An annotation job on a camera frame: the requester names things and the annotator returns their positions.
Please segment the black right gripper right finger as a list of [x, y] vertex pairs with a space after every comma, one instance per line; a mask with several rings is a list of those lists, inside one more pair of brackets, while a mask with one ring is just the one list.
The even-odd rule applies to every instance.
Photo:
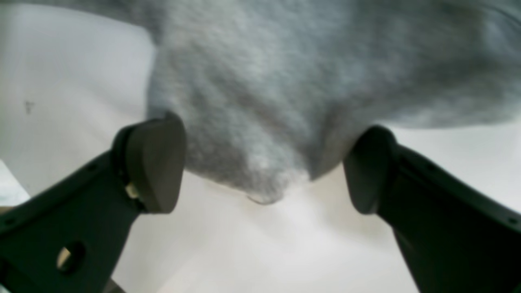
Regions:
[[519, 293], [521, 217], [370, 127], [344, 158], [350, 200], [393, 231], [421, 293]]

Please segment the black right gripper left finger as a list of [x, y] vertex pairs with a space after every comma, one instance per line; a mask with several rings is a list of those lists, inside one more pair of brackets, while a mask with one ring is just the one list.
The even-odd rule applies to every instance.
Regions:
[[111, 279], [134, 221], [179, 198], [186, 134], [167, 114], [121, 129], [112, 148], [1, 215], [8, 293], [121, 293]]

